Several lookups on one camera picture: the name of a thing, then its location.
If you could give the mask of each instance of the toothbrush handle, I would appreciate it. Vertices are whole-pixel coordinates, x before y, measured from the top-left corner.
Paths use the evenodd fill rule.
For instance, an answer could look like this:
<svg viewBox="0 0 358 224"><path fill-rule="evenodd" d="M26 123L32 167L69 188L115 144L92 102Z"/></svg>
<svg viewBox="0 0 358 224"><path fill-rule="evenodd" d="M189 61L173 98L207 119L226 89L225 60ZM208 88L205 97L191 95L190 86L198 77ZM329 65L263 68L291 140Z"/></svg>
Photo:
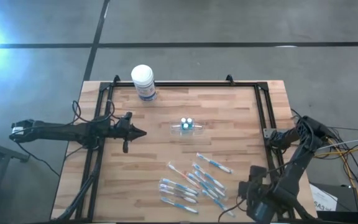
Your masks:
<svg viewBox="0 0 358 224"><path fill-rule="evenodd" d="M191 203L197 203L197 200L189 198L189 197L182 197L184 200L191 202Z"/></svg>
<svg viewBox="0 0 358 224"><path fill-rule="evenodd" d="M228 168L222 166L221 164L218 164L218 163L215 162L215 161L209 161L209 163L212 164L212 165L214 165L214 166L216 166L217 168L223 170L224 172L227 172L227 173L231 174L231 170L229 170Z"/></svg>
<svg viewBox="0 0 358 224"><path fill-rule="evenodd" d="M189 193L189 192L181 192L184 195L190 196L190 197L197 197L197 195Z"/></svg>
<svg viewBox="0 0 358 224"><path fill-rule="evenodd" d="M179 204L179 203L174 203L173 206L178 207L178 208L182 208L182 209L185 209L185 210L188 210L189 212L193 212L193 213L195 213L195 214L198 214L198 211L197 211L197 210L192 209L192 208L189 208L189 207L184 206L184 205L181 205L181 204Z"/></svg>
<svg viewBox="0 0 358 224"><path fill-rule="evenodd" d="M217 181L215 178L213 178L209 173L204 173L204 175L211 180L212 182L214 182L214 184L216 184L218 187L224 189L223 184L221 184L219 181Z"/></svg>
<svg viewBox="0 0 358 224"><path fill-rule="evenodd" d="M213 197L215 198L219 198L219 196L213 191L211 190L209 187L207 187L204 182L200 182L200 184L203 186L203 188L209 193L211 194Z"/></svg>
<svg viewBox="0 0 358 224"><path fill-rule="evenodd" d="M195 190L192 190L192 189L189 189L188 187L182 185L182 184L176 184L176 186L180 189L183 189L183 190L187 190L188 192L192 193L192 194L198 194L197 191Z"/></svg>
<svg viewBox="0 0 358 224"><path fill-rule="evenodd" d="M216 205L218 205L222 211L226 211L227 208L226 206L224 206L220 201L214 199L214 202ZM229 214L231 217L236 217L235 214L233 214L231 211L228 211L227 214Z"/></svg>
<svg viewBox="0 0 358 224"><path fill-rule="evenodd" d="M194 182L193 180L191 180L190 178L186 177L186 180L187 180L189 183L193 184L193 185L194 185L195 187L197 187L198 189L200 188L199 185L198 185L196 182Z"/></svg>

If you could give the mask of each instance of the black bracket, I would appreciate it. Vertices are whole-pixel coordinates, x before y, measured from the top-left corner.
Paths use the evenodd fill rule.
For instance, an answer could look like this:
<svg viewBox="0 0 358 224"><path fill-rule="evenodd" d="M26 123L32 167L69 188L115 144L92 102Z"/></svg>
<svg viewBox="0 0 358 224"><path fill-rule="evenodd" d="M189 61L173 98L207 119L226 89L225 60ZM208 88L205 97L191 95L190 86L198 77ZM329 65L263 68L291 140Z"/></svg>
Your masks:
<svg viewBox="0 0 358 224"><path fill-rule="evenodd" d="M230 85L232 85L232 86L236 85L236 83L234 82L233 77L231 75L227 75L225 80L229 81Z"/></svg>
<svg viewBox="0 0 358 224"><path fill-rule="evenodd" d="M269 85L267 84L267 82L258 82L258 86L260 89L262 89L264 91L269 90Z"/></svg>

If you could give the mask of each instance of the label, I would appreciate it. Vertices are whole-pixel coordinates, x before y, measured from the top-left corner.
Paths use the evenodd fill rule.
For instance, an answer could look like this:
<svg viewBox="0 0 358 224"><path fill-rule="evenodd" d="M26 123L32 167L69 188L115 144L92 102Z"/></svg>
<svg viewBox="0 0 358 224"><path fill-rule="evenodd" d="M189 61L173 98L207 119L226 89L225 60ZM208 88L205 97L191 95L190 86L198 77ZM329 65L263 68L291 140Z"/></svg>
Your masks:
<svg viewBox="0 0 358 224"><path fill-rule="evenodd" d="M12 134L23 134L23 127L14 127L12 128Z"/></svg>
<svg viewBox="0 0 358 224"><path fill-rule="evenodd" d="M335 211L338 198L310 184L316 211Z"/></svg>
<svg viewBox="0 0 358 224"><path fill-rule="evenodd" d="M152 100L156 99L156 97L157 97L157 94L155 92L154 81L152 83L150 83L150 85L148 85L148 86L135 85L135 88L136 88L137 94L139 95L141 100L152 101Z"/></svg>

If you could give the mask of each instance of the concrete floor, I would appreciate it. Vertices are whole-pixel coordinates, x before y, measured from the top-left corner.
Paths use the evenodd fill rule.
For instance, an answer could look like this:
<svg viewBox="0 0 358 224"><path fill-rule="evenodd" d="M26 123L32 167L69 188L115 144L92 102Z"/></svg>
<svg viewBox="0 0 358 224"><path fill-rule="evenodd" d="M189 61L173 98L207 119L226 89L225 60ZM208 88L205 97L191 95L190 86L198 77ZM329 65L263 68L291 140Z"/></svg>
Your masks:
<svg viewBox="0 0 358 224"><path fill-rule="evenodd" d="M0 44L92 43L103 0L0 0ZM358 41L353 0L117 0L100 42ZM0 49L0 145L12 122L73 117L90 49ZM330 126L358 128L358 47L99 49L91 80L130 79L150 65L156 80L284 80L291 107ZM344 139L357 131L341 131ZM55 170L66 142L24 144ZM310 181L349 184L342 162L313 160ZM43 164L12 161L0 194L0 223L48 220L58 179Z"/></svg>

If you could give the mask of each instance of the blue and white object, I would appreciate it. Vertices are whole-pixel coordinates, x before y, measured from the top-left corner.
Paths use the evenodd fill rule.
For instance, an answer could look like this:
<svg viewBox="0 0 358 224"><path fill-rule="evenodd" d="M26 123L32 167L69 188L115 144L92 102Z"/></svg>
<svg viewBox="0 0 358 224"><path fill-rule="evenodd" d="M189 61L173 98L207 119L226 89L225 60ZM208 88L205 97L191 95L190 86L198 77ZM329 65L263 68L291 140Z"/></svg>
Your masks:
<svg viewBox="0 0 358 224"><path fill-rule="evenodd" d="M147 65L138 65L131 72L139 98L144 101L156 99L153 70Z"/></svg>
<svg viewBox="0 0 358 224"><path fill-rule="evenodd" d="M206 184L210 189L214 190L215 192L217 192L221 197L226 197L226 195L221 191L219 190L217 187L215 187L213 184L209 183L208 181L206 181L203 176L201 175L201 173L199 171L196 171L195 172L196 176L198 178L200 178L204 184Z"/></svg>
<svg viewBox="0 0 358 224"><path fill-rule="evenodd" d="M193 126L194 126L193 119L187 118L187 123L189 124L189 129L193 129Z"/></svg>
<svg viewBox="0 0 358 224"><path fill-rule="evenodd" d="M162 179L160 180L160 183L162 183L162 184L167 184L167 185L168 185L168 184L172 184L172 185L174 185L175 187L177 187L177 188L179 188L179 189L186 190L186 191L189 192L189 193L198 195L198 192L197 192L196 190L193 190L193 189L191 189L191 188L189 188L189 187L187 187L187 186L184 186L184 185L182 185L182 184L178 184L178 183L176 183L176 182L174 182L174 181L172 181L172 180L168 180L168 179L166 179L166 178L162 178Z"/></svg>
<svg viewBox="0 0 358 224"><path fill-rule="evenodd" d="M203 190L202 193L205 195L205 196L208 196L210 197L216 205L218 205L222 211L226 211L227 210L227 207L224 206L224 204L222 204L219 200L217 200L216 198L212 197L212 195L210 195L207 191ZM235 218L236 215L234 213L232 213L231 211L228 211L226 212L228 215L230 215L231 217Z"/></svg>
<svg viewBox="0 0 358 224"><path fill-rule="evenodd" d="M214 184L216 184L218 187L222 188L222 189L226 189L225 186L223 184L221 184L219 181L217 181L214 177L212 177L209 173L205 172L205 170L203 170L203 168L201 168L197 163L193 163L193 167L202 172L204 174L204 176L206 176L206 178L208 178L210 181L212 181Z"/></svg>
<svg viewBox="0 0 358 224"><path fill-rule="evenodd" d="M166 185L166 184L160 184L159 187L160 187L160 189L173 190L173 191L179 192L179 193L181 193L181 194L184 194L184 195L186 195L186 196L190 196L190 197L194 197L194 198L197 197L197 195L192 194L192 193L190 193L190 192L187 192L186 190L180 190L180 189L177 189L177 188L168 186L168 185Z"/></svg>
<svg viewBox="0 0 358 224"><path fill-rule="evenodd" d="M184 124L186 124L186 118L182 118L181 120L180 120L180 126L181 126L181 128L183 129L183 125Z"/></svg>
<svg viewBox="0 0 358 224"><path fill-rule="evenodd" d="M186 201L191 202L191 203L198 203L196 199L185 197L185 196L182 196L180 194L176 194L176 193L171 192L171 191L169 191L167 189L160 189L160 192L170 194L170 195L173 195L173 196L178 197L178 198L182 198L183 200L186 200Z"/></svg>
<svg viewBox="0 0 358 224"><path fill-rule="evenodd" d="M197 157L199 157L200 159L204 159L206 161L208 161L210 164L216 166L217 168L223 170L224 172L227 172L229 174L232 174L233 173L233 170L232 169L229 169L227 167L225 167L224 165L220 164L220 163L217 163L211 159L208 159L207 157L201 155L200 153L197 152Z"/></svg>
<svg viewBox="0 0 358 224"><path fill-rule="evenodd" d="M186 179L189 183L191 183L193 186L195 186L198 189L201 189L201 187L199 187L199 185L194 182L193 180L189 179L185 174L182 174L179 170L177 170L172 164L171 162L168 163L168 167L169 169L177 172L178 174L180 174L184 179Z"/></svg>
<svg viewBox="0 0 358 224"><path fill-rule="evenodd" d="M194 176L193 174L191 173L187 173L187 176L193 180L197 180L200 185L206 190L208 191L213 197L215 198L219 198L219 196L212 190L210 189L202 180L199 180L199 178L197 178L196 176Z"/></svg>
<svg viewBox="0 0 358 224"><path fill-rule="evenodd" d="M198 214L198 211L195 210L194 208L190 208L190 207L187 207L187 206L185 206L185 205L181 205L181 204L176 203L176 202L174 202L174 201L172 201L172 200L170 200L170 199L168 199L168 198L166 198L166 197L161 197L161 201L163 201L163 202L165 202L165 203L169 203L169 204L171 204L171 205L173 205L173 206L175 206L175 207L177 207L177 208L182 208L182 209L184 209L184 210L186 210L186 211L189 211L189 212Z"/></svg>

